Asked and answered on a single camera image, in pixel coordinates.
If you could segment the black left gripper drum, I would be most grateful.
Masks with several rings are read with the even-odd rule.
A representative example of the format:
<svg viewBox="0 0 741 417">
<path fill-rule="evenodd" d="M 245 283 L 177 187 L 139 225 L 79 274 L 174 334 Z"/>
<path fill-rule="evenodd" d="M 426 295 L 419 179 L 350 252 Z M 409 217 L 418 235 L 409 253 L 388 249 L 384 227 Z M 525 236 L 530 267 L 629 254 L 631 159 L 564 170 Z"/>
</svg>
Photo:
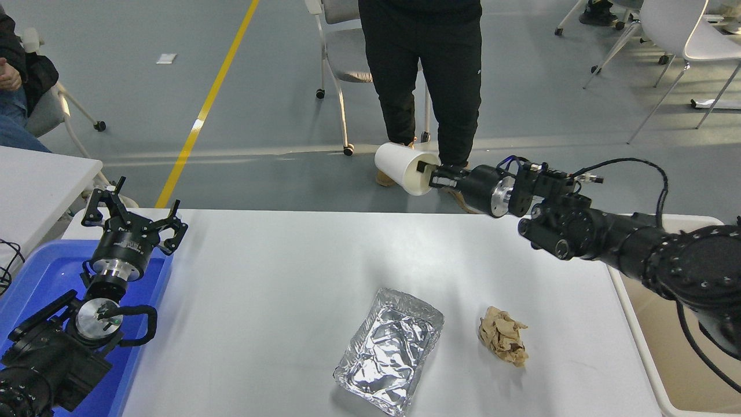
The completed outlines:
<svg viewBox="0 0 741 417">
<path fill-rule="evenodd" d="M 103 274 L 143 274 L 159 237 L 153 232 L 127 231 L 122 228 L 106 230 L 93 253 L 90 263 L 93 271 Z"/>
</svg>

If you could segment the seated person's hand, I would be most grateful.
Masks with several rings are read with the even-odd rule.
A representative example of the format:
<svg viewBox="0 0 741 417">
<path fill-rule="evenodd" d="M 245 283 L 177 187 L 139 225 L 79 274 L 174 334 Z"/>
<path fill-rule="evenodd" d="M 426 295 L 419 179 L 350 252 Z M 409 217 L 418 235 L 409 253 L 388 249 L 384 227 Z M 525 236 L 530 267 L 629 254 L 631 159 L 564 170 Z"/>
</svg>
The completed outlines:
<svg viewBox="0 0 741 417">
<path fill-rule="evenodd" d="M 6 58 L 0 58 L 1 65 L 1 76 L 0 76 L 0 90 L 2 92 L 16 92 L 22 87 L 22 77 L 19 71 L 10 63 Z"/>
</svg>

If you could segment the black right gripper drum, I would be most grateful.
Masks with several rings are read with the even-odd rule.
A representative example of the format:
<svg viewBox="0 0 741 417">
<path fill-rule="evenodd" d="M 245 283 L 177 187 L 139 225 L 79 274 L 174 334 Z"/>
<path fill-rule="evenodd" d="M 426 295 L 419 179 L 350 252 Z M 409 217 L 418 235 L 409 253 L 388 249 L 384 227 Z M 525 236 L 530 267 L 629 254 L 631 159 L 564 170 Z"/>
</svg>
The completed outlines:
<svg viewBox="0 0 741 417">
<path fill-rule="evenodd" d="M 461 206 L 467 212 L 504 216 L 504 201 L 500 185 L 504 175 L 491 166 L 477 166 L 460 171 Z"/>
</svg>

